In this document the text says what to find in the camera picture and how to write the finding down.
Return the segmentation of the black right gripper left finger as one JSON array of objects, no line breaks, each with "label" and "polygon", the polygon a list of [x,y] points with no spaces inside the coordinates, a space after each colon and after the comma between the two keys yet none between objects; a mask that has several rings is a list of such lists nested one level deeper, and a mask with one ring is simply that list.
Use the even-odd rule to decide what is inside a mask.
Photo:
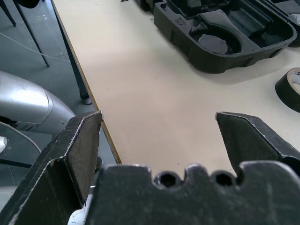
[{"label": "black right gripper left finger", "polygon": [[0,211],[0,225],[67,225],[88,198],[98,160],[102,113],[71,118],[42,150]]}]

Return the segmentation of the grey table leg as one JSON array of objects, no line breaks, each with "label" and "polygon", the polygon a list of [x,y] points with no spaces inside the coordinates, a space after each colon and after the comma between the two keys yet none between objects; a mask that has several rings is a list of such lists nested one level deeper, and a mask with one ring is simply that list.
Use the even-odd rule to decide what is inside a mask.
[{"label": "grey table leg", "polygon": [[79,71],[78,65],[75,61],[74,61],[74,63],[75,63],[75,69],[74,69],[75,78],[76,78],[76,82],[77,82],[77,85],[79,88],[80,99],[84,105],[91,105],[92,102],[89,97],[88,91],[85,87],[85,84],[84,84],[83,78],[81,76],[81,73]]}]

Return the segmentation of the black tool case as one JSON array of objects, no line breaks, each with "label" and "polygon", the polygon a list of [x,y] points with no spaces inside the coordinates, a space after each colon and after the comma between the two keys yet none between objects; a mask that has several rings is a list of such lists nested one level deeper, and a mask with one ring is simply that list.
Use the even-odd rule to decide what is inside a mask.
[{"label": "black tool case", "polygon": [[300,0],[156,0],[152,7],[160,32],[206,73],[300,46]]}]

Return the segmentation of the dark chair legs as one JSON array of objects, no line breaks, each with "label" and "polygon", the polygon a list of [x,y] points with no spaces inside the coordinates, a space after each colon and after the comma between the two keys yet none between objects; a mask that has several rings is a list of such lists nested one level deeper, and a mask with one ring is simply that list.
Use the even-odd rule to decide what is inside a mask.
[{"label": "dark chair legs", "polygon": [[[24,7],[24,8],[28,8],[28,9],[32,9],[32,8],[35,8],[38,3],[40,1],[43,1],[45,2],[45,0],[12,0],[12,2],[14,3],[19,15],[21,16],[29,34],[31,35],[37,49],[38,49],[38,53],[42,56],[43,58],[43,61],[44,63],[46,64],[46,66],[49,68],[50,67],[50,64],[48,63],[40,45],[39,45],[39,42],[38,40],[36,39],[36,36],[28,22],[28,20],[26,19],[25,17],[25,14],[23,12],[23,10],[21,9],[21,7]],[[9,12],[4,0],[0,0],[0,8],[1,10],[4,12],[4,14],[6,15],[6,17],[8,18],[8,20],[11,22],[11,24],[13,25],[13,27],[16,27],[16,22],[14,21],[14,19],[12,18],[11,16],[11,13]]]}]

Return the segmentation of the black tape roll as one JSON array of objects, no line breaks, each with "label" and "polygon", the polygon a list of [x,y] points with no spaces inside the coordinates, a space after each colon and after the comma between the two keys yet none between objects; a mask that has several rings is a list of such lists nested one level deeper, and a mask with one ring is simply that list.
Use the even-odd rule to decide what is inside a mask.
[{"label": "black tape roll", "polygon": [[275,85],[280,100],[300,113],[300,67],[290,69]]}]

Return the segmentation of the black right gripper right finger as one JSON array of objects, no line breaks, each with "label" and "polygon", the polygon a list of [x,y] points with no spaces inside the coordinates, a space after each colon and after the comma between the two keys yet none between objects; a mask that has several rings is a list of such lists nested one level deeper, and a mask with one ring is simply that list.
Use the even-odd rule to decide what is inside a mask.
[{"label": "black right gripper right finger", "polygon": [[300,152],[256,116],[217,112],[223,142],[234,171],[241,162],[271,160],[284,163],[300,175]]}]

